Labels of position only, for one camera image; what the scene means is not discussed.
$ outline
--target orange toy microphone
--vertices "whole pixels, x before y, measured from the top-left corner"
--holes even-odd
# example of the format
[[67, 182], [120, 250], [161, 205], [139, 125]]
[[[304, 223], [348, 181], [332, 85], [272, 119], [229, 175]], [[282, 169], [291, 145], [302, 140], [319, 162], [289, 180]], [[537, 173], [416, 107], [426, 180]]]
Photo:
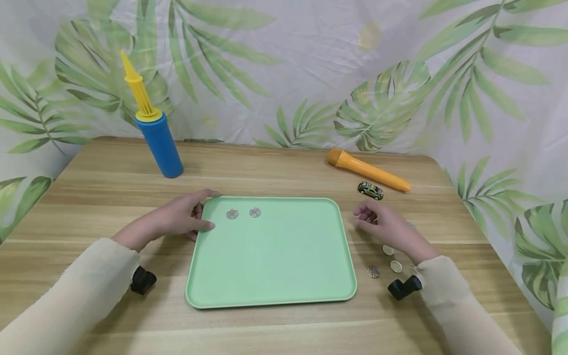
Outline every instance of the orange toy microphone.
[[410, 184], [408, 181], [402, 180], [401, 178], [394, 176], [391, 173], [388, 173], [382, 169], [372, 166], [371, 164], [367, 164], [364, 161], [356, 159], [352, 157], [351, 154], [342, 149], [331, 149], [331, 151], [327, 155], [327, 161], [338, 168], [349, 169], [370, 179], [384, 183], [385, 185], [390, 186], [393, 189], [408, 192], [412, 187], [412, 184]]

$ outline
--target silver coin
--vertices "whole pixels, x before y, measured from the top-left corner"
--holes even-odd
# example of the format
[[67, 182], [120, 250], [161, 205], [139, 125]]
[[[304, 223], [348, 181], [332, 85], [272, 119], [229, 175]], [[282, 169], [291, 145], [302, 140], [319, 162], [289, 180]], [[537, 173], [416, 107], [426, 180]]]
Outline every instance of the silver coin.
[[378, 278], [379, 277], [379, 270], [377, 270], [377, 267], [374, 266], [374, 265], [371, 265], [370, 267], [367, 268], [367, 273], [372, 278]]
[[387, 255], [393, 255], [394, 254], [394, 249], [392, 249], [390, 246], [388, 245], [383, 245], [383, 253], [387, 254]]
[[257, 207], [251, 208], [249, 211], [249, 215], [252, 218], [260, 217], [260, 208]]
[[402, 272], [402, 265], [396, 260], [391, 261], [391, 270], [400, 274]]
[[234, 208], [227, 211], [227, 218], [228, 219], [235, 219], [239, 216], [239, 212]]

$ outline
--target black clip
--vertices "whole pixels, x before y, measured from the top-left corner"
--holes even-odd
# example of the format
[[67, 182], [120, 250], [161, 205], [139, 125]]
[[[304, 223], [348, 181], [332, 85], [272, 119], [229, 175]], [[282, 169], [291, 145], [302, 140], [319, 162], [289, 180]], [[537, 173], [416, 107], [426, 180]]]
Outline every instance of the black clip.
[[140, 295], [145, 295], [154, 286], [158, 279], [153, 273], [144, 270], [142, 266], [138, 266], [132, 276], [130, 289]]
[[414, 275], [410, 276], [405, 283], [396, 279], [389, 285], [389, 292], [398, 301], [410, 295], [414, 291], [420, 291], [421, 289], [422, 283], [420, 282], [420, 279]]

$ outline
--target blue pump cylinder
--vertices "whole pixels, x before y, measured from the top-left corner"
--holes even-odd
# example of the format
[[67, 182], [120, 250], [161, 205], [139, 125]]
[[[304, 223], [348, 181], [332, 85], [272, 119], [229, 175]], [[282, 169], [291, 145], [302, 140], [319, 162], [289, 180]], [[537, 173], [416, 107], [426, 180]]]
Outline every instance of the blue pump cylinder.
[[162, 113], [162, 117], [154, 122], [142, 122], [138, 119], [135, 121], [162, 174], [170, 179], [180, 176], [183, 173], [183, 165], [168, 127], [166, 115]]

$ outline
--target hand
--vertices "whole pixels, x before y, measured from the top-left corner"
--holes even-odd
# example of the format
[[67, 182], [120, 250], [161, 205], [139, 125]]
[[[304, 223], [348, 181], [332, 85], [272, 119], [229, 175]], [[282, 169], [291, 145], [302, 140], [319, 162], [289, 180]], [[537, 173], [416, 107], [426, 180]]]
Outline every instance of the hand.
[[355, 225], [380, 242], [408, 255], [415, 265], [440, 254], [394, 208], [378, 202], [364, 201], [353, 211]]
[[163, 235], [187, 234], [193, 241], [198, 231], [215, 228], [212, 222], [202, 220], [202, 200], [218, 197], [221, 193], [209, 189], [179, 196], [165, 205], [138, 218], [124, 227], [113, 239], [127, 248], [140, 252], [153, 240]]

